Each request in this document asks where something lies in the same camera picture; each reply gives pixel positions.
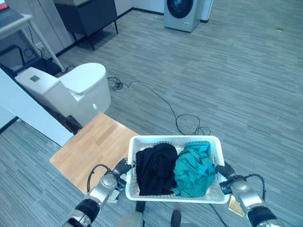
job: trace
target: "power cord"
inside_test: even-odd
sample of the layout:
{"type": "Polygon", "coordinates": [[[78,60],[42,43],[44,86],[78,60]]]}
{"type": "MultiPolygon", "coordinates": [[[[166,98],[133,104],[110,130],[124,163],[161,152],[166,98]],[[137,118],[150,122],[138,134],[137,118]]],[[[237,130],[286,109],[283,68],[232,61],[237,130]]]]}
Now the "power cord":
{"type": "Polygon", "coordinates": [[[63,73],[66,73],[66,72],[68,72],[68,71],[70,71],[70,70],[73,70],[74,68],[76,68],[76,66],[74,66],[74,65],[70,65],[70,66],[68,66],[68,67],[64,68],[63,73]]]}
{"type": "Polygon", "coordinates": [[[143,85],[144,87],[147,87],[150,91],[152,91],[152,93],[154,93],[156,96],[158,96],[160,99],[162,99],[170,108],[170,110],[172,111],[174,117],[175,117],[175,124],[176,124],[176,128],[178,129],[178,131],[182,134],[182,135],[200,135],[200,133],[202,133],[202,135],[210,135],[211,134],[211,130],[210,128],[206,127],[206,126],[201,126],[201,120],[198,116],[196,115],[192,115],[192,114],[181,114],[181,115],[176,115],[175,111],[173,110],[173,108],[171,107],[171,105],[169,104],[168,101],[166,101],[166,99],[164,99],[161,95],[159,95],[157,92],[155,92],[152,88],[150,88],[148,85],[138,81],[138,80],[134,80],[132,82],[130,82],[129,84],[126,83],[122,83],[119,77],[108,77],[107,78],[109,81],[113,81],[115,83],[113,90],[121,90],[123,88],[123,85],[125,85],[127,88],[129,88],[133,83],[138,83],[143,85]],[[193,117],[196,118],[198,120],[198,125],[195,128],[195,131],[193,133],[184,133],[183,131],[181,131],[181,129],[179,128],[178,125],[178,120],[180,119],[180,117],[182,116],[189,116],[189,117],[193,117]]]}
{"type": "Polygon", "coordinates": [[[30,37],[31,37],[31,40],[32,40],[33,45],[34,45],[34,46],[35,46],[35,47],[38,49],[38,51],[40,52],[40,54],[41,54],[41,58],[43,58],[43,57],[44,57],[43,51],[42,51],[42,50],[40,50],[40,49],[37,47],[37,45],[35,44],[34,39],[33,39],[32,30],[30,29],[30,27],[29,27],[29,26],[27,26],[27,27],[28,27],[28,30],[29,30],[30,37]]]}
{"type": "Polygon", "coordinates": [[[265,180],[264,180],[264,178],[260,174],[249,174],[248,175],[248,177],[252,177],[252,176],[256,176],[262,181],[262,199],[263,199],[263,201],[265,201],[266,190],[265,190],[265,180]]]}
{"type": "Polygon", "coordinates": [[[217,214],[218,218],[220,219],[220,221],[222,222],[222,224],[225,226],[225,227],[228,227],[227,224],[223,221],[221,215],[218,213],[218,211],[212,206],[212,204],[210,204],[210,207],[213,208],[214,212],[217,214]]]}

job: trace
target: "teal cloth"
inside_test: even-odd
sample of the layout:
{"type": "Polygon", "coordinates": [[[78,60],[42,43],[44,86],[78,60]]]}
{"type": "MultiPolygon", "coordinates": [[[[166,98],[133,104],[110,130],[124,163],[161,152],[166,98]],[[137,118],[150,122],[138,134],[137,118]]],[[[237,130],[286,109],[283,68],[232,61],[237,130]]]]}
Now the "teal cloth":
{"type": "Polygon", "coordinates": [[[208,142],[186,144],[174,169],[177,187],[172,190],[176,196],[202,197],[206,194],[215,179],[210,154],[208,142]]]}

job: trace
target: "black cable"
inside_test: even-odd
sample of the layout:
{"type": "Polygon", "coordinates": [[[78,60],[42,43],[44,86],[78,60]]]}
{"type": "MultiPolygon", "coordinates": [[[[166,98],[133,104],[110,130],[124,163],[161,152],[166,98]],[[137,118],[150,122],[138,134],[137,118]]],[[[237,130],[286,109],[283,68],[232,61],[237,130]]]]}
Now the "black cable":
{"type": "Polygon", "coordinates": [[[31,39],[32,39],[33,45],[34,45],[34,46],[38,49],[38,51],[41,53],[41,58],[43,58],[43,52],[42,52],[42,50],[40,50],[40,49],[37,47],[37,45],[35,44],[35,42],[34,42],[32,30],[30,29],[29,26],[27,26],[27,27],[28,27],[28,30],[29,30],[30,37],[31,37],[31,39]]]}
{"type": "Polygon", "coordinates": [[[252,176],[256,176],[262,181],[262,199],[263,199],[263,201],[265,201],[266,190],[265,190],[265,180],[264,180],[264,178],[260,174],[249,174],[248,176],[244,177],[244,180],[246,180],[247,178],[252,177],[252,176]]]}
{"type": "Polygon", "coordinates": [[[90,179],[91,179],[91,176],[95,173],[95,172],[94,172],[95,169],[97,169],[99,166],[104,167],[107,171],[111,171],[111,169],[108,168],[108,167],[107,167],[106,165],[104,165],[104,164],[98,164],[98,165],[94,166],[94,167],[92,168],[90,174],[89,174],[88,179],[87,179],[87,193],[89,193],[89,191],[90,191],[90,179]]]}
{"type": "Polygon", "coordinates": [[[70,66],[68,66],[68,67],[64,68],[63,73],[66,73],[66,72],[68,72],[68,71],[70,71],[70,70],[73,70],[74,68],[76,68],[76,66],[74,66],[74,65],[70,65],[70,66]]]}
{"type": "Polygon", "coordinates": [[[150,88],[148,85],[140,82],[140,81],[137,81],[137,80],[134,80],[132,81],[131,83],[129,84],[126,84],[126,83],[122,83],[120,78],[118,77],[108,77],[107,78],[109,81],[113,81],[115,83],[114,87],[113,87],[113,90],[116,91],[116,90],[121,90],[123,88],[123,85],[127,86],[127,88],[129,88],[133,83],[139,83],[145,87],[147,87],[150,91],[152,91],[152,93],[154,93],[155,95],[157,95],[160,99],[162,99],[170,108],[170,110],[172,111],[174,117],[175,117],[175,124],[176,124],[176,128],[178,129],[178,131],[182,134],[182,135],[199,135],[199,133],[201,132],[202,135],[205,135],[205,132],[204,130],[207,129],[208,131],[208,134],[207,135],[210,135],[211,134],[211,130],[210,128],[208,127],[205,127],[205,126],[201,126],[201,120],[199,117],[195,116],[195,115],[192,115],[192,114],[181,114],[179,116],[176,115],[175,111],[173,110],[173,108],[171,107],[171,105],[169,104],[168,101],[166,101],[161,95],[159,95],[157,92],[155,92],[152,88],[150,88]],[[182,116],[190,116],[190,117],[193,117],[193,118],[196,118],[198,120],[198,126],[196,127],[195,131],[193,133],[190,133],[190,134],[187,134],[187,133],[184,133],[181,131],[181,129],[179,128],[179,125],[178,125],[178,119],[182,116]]]}
{"type": "Polygon", "coordinates": [[[217,212],[217,210],[212,206],[212,204],[210,204],[210,207],[213,208],[214,212],[217,214],[218,218],[220,219],[220,221],[222,222],[222,224],[225,226],[225,227],[228,227],[227,224],[223,221],[221,215],[217,212]]]}

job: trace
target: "white toilet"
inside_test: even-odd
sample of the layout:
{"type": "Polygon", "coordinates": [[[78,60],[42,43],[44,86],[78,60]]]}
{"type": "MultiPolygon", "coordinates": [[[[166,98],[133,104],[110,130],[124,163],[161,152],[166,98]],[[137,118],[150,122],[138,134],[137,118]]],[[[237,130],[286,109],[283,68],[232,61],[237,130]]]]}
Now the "white toilet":
{"type": "Polygon", "coordinates": [[[98,63],[82,64],[60,78],[28,68],[15,79],[41,104],[71,115],[82,127],[111,103],[106,69],[98,63]]]}

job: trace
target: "toilet tank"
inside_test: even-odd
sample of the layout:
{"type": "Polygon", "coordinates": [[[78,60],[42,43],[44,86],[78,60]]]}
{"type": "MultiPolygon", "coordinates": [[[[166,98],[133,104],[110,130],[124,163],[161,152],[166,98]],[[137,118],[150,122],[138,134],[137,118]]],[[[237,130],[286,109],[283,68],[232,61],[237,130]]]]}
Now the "toilet tank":
{"type": "Polygon", "coordinates": [[[77,101],[63,83],[46,72],[30,67],[15,80],[42,105],[64,117],[71,115],[76,108],[77,101]]]}

